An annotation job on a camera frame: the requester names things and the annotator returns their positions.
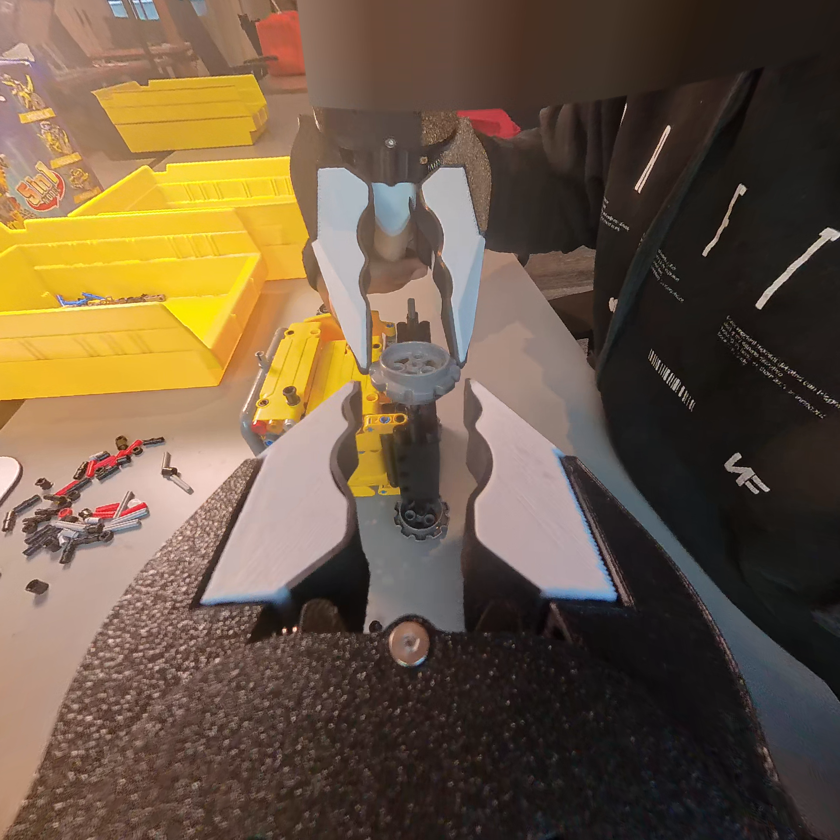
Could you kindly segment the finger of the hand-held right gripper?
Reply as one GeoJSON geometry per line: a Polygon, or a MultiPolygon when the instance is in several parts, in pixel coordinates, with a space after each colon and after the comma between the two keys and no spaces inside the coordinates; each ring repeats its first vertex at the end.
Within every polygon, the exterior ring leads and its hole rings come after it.
{"type": "Polygon", "coordinates": [[[439,167],[419,186],[416,226],[432,252],[448,351],[462,367],[475,325],[485,252],[464,167],[439,167]]]}
{"type": "Polygon", "coordinates": [[[393,185],[343,167],[318,169],[317,234],[311,242],[334,317],[360,371],[371,365],[368,294],[393,291],[393,185]]]}

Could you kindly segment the red plastic bin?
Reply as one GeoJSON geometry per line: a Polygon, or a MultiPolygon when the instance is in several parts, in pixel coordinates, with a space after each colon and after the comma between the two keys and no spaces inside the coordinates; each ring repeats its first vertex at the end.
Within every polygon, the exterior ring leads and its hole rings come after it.
{"type": "Polygon", "coordinates": [[[510,139],[522,131],[503,109],[459,110],[458,116],[467,119],[474,131],[490,137],[510,139]]]}

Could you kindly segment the yellow plastic box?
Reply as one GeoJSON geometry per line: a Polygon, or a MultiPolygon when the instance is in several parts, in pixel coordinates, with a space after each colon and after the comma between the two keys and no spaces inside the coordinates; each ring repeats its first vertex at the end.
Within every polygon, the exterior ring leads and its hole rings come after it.
{"type": "Polygon", "coordinates": [[[2,253],[2,399],[215,386],[266,279],[243,232],[2,253]]]}

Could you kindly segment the black yellow toy brick vehicle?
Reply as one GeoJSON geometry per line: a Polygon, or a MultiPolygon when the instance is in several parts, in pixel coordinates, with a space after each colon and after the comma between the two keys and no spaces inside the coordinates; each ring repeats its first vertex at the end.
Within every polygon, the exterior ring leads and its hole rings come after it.
{"type": "Polygon", "coordinates": [[[435,402],[409,406],[379,392],[361,373],[338,322],[325,308],[279,329],[240,414],[243,438],[260,455],[340,387],[360,384],[363,421],[355,497],[395,496],[395,525],[421,541],[443,538],[448,504],[439,493],[442,428],[435,402]]]}

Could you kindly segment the pile of small brick parts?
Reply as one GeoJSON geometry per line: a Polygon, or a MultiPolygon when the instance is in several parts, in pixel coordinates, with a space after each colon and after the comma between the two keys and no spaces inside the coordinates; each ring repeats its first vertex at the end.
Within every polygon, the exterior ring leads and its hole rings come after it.
{"type": "Polygon", "coordinates": [[[2,501],[2,614],[46,602],[72,571],[110,572],[156,547],[183,494],[161,473],[170,440],[138,434],[2,435],[18,478],[2,501]]]}

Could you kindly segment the grey desk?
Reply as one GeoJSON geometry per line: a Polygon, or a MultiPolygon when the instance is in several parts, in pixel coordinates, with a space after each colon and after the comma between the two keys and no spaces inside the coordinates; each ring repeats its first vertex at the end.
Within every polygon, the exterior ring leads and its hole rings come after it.
{"type": "MultiPolygon", "coordinates": [[[[274,321],[307,316],[315,297],[304,280],[267,283],[220,386],[180,391],[85,395],[27,402],[3,434],[81,435],[154,428],[170,440],[171,462],[193,488],[177,502],[174,523],[151,549],[110,572],[72,571],[46,602],[12,604],[2,614],[2,838],[69,838],[61,826],[70,807],[69,785],[55,772],[58,809],[47,806],[45,826],[23,826],[47,793],[38,776],[71,680],[91,651],[94,637],[117,606],[133,609],[128,639],[132,654],[153,653],[155,665],[173,665],[178,643],[161,633],[152,645],[151,606],[156,584],[186,583],[186,545],[219,531],[222,501],[217,488],[251,457],[238,431],[238,410],[256,372],[253,352],[267,340],[274,321]]],[[[809,828],[820,838],[838,838],[838,701],[823,682],[763,634],[725,598],[689,557],[627,477],[606,433],[594,372],[569,330],[515,259],[490,255],[479,296],[478,333],[467,374],[521,409],[526,420],[554,443],[581,455],[632,513],[673,553],[699,586],[712,615],[722,622],[738,663],[747,669],[786,789],[809,828]]]]}

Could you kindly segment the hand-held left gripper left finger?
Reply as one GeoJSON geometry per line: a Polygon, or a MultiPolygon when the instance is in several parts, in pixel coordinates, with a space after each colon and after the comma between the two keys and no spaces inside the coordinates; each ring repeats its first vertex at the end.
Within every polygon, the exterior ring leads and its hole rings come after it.
{"type": "Polygon", "coordinates": [[[208,582],[202,606],[280,606],[350,541],[348,481],[358,466],[361,384],[351,381],[259,457],[261,466],[208,582]]]}

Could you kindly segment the blue printed kit box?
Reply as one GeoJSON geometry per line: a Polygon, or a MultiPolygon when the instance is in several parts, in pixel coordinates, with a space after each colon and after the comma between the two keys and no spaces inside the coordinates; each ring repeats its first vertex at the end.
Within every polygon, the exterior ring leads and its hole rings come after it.
{"type": "Polygon", "coordinates": [[[102,193],[33,60],[1,60],[1,222],[64,217],[102,193]]]}

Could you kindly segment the toothed brick wheel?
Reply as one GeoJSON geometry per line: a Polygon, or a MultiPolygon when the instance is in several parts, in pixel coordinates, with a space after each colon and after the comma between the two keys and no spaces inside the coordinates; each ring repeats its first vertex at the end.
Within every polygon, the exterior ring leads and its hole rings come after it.
{"type": "Polygon", "coordinates": [[[451,392],[460,373],[456,360],[440,346],[410,341],[388,346],[371,364],[370,377],[388,401],[422,406],[451,392]]]}

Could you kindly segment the person's right hand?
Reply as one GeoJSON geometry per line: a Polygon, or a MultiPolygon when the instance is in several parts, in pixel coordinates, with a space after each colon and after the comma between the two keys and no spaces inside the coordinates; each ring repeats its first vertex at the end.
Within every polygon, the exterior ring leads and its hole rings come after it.
{"type": "Polygon", "coordinates": [[[365,296],[398,291],[433,270],[428,242],[414,223],[396,236],[374,227],[359,237],[359,245],[364,256],[359,288],[365,296]]]}

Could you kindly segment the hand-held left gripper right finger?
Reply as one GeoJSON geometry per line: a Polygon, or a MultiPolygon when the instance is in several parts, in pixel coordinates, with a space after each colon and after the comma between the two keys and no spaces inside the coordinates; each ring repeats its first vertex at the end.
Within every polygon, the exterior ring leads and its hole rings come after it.
{"type": "Polygon", "coordinates": [[[617,601],[618,590],[562,464],[563,454],[477,380],[465,383],[472,532],[537,593],[617,601]]]}

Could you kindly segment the person's right forearm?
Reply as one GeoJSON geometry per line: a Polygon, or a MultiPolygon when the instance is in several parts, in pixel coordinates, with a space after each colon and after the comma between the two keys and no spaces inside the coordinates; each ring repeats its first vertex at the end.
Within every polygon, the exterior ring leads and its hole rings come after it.
{"type": "Polygon", "coordinates": [[[593,248],[627,99],[544,108],[538,128],[478,133],[490,165],[488,249],[516,255],[593,248]]]}

